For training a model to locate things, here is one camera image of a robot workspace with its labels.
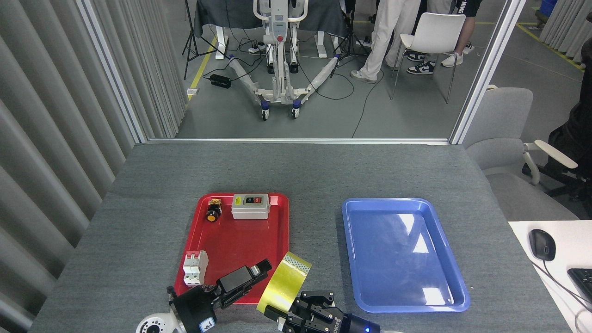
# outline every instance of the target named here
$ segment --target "tape roll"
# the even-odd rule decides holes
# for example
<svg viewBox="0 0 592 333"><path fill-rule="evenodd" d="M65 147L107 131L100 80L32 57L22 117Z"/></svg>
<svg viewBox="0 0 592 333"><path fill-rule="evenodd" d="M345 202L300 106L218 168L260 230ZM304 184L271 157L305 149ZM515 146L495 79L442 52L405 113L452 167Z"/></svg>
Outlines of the tape roll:
<svg viewBox="0 0 592 333"><path fill-rule="evenodd" d="M304 261L297 255L291 252L286 253L271 277L267 288L263 291L261 300L257 304L257 310L265 313L267 305L271 305L284 313L288 313L311 266L309 262Z"/></svg>

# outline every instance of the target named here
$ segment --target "blue tray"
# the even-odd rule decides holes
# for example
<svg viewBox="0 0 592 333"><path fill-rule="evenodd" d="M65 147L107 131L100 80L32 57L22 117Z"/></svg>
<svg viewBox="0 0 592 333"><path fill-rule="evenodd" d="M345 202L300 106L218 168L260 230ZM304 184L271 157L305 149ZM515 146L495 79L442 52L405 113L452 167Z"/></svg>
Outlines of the blue tray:
<svg viewBox="0 0 592 333"><path fill-rule="evenodd" d="M460 312L469 293L432 204L352 198L342 205L353 295L367 312Z"/></svg>

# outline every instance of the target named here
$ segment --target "patient lift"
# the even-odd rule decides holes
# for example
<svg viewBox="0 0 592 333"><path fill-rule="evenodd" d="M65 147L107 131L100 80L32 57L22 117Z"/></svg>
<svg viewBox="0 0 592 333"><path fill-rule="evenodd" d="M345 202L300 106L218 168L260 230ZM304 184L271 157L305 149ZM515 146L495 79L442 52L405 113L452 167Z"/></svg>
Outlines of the patient lift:
<svg viewBox="0 0 592 333"><path fill-rule="evenodd" d="M263 42L266 44L267 64L269 72L274 74L272 89L260 89L258 83L253 83L243 66L238 61L233 61L232 56L229 65L252 94L253 101L261 106L263 120L269 118L270 103L292 104L291 115L296 119L300 113L300 106L325 82L336 67L339 55L335 55L325 65L308 87L295 89L290 81L290 73L298 72L296 29L308 14L308 0L253 0L253 13L263 21L265 28ZM285 58L288 30L291 36L287 41L289 63Z"/></svg>

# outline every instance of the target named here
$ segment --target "gray table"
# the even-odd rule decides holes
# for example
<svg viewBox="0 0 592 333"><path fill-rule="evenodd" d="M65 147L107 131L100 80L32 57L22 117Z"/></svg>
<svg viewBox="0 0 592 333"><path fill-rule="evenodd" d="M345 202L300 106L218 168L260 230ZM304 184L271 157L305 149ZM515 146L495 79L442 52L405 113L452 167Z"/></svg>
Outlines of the gray table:
<svg viewBox="0 0 592 333"><path fill-rule="evenodd" d="M290 200L290 250L313 264L305 289L411 332L568 332L460 146L198 142L136 146L33 323L37 332L133 332L167 312L197 200L212 192L279 192ZM353 299L341 203L430 201L471 295L462 313L370 314ZM254 305L218 310L212 333L276 332Z"/></svg>

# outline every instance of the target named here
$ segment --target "power adapter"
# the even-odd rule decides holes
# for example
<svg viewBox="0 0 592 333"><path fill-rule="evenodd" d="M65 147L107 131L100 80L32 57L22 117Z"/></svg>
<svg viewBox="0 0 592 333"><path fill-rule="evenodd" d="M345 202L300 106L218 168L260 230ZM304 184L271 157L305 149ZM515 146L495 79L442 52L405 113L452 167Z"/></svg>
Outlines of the power adapter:
<svg viewBox="0 0 592 333"><path fill-rule="evenodd" d="M230 78L227 78L226 76L222 75L212 74L210 75L209 80L213 85L217 85L218 87L226 89L230 88L230 86L232 85L232 83L230 82Z"/></svg>

